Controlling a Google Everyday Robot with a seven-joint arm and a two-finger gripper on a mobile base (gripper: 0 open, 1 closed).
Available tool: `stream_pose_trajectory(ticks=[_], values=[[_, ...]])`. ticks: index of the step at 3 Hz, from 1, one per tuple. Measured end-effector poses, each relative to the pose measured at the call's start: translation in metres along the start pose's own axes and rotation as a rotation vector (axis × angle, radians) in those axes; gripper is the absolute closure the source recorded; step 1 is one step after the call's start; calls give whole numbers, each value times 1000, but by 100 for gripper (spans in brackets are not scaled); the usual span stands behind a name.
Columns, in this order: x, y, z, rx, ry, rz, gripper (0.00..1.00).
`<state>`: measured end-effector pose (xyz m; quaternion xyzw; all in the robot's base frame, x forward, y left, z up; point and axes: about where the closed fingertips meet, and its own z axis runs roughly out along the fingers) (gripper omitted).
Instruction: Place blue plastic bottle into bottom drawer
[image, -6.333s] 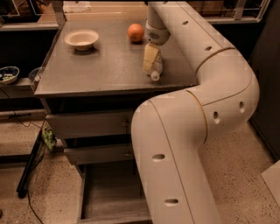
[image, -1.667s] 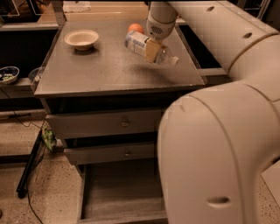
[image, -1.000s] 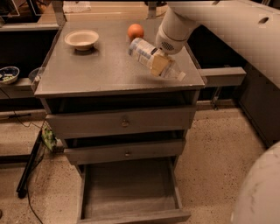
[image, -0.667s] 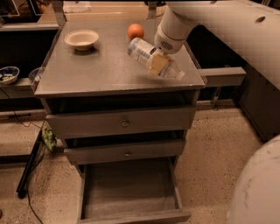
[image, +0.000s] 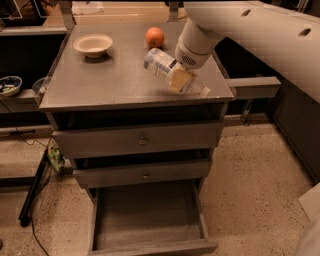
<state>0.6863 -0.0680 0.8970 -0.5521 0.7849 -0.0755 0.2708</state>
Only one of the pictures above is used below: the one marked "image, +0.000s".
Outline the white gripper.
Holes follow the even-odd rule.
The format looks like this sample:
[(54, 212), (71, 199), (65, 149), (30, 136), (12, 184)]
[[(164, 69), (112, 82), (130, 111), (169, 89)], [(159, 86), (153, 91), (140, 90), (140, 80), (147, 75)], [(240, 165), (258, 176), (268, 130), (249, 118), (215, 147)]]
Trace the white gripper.
[(188, 19), (175, 48), (175, 58), (179, 63), (171, 72), (169, 90), (189, 94), (197, 77), (196, 73), (189, 69), (201, 68), (223, 39), (222, 34), (204, 29)]

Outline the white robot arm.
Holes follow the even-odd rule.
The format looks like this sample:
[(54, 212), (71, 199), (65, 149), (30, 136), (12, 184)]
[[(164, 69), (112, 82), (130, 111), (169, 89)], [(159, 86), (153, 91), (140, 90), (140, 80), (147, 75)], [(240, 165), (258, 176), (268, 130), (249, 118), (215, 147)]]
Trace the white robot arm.
[(320, 19), (261, 1), (187, 1), (176, 59), (199, 69), (223, 38), (237, 42), (320, 102)]

